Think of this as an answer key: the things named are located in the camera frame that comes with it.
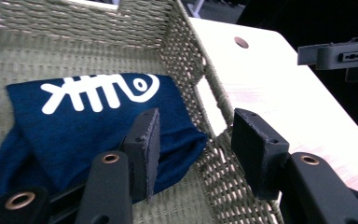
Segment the white printed graphic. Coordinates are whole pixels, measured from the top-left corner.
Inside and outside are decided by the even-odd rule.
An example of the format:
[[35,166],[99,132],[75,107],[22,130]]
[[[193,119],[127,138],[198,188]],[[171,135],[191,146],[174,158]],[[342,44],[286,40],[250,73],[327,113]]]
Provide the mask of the white printed graphic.
[[153,75],[148,76],[152,78],[150,88],[147,87],[146,82],[141,78],[136,78],[132,82],[136,90],[143,92],[142,95],[134,95],[121,75],[83,76],[80,77],[78,81],[74,81],[71,77],[65,77],[63,79],[64,83],[60,87],[48,83],[43,84],[40,88],[43,91],[52,93],[52,95],[43,106],[42,112],[48,115],[53,114],[66,94],[70,96],[74,109],[76,111],[82,111],[84,110],[84,105],[80,98],[80,93],[82,92],[87,94],[92,110],[94,112],[101,112],[103,110],[103,104],[97,92],[97,88],[99,87],[103,89],[109,106],[111,108],[119,108],[120,101],[113,86],[114,83],[118,84],[130,100],[137,103],[144,103],[150,100],[159,88],[158,78]]

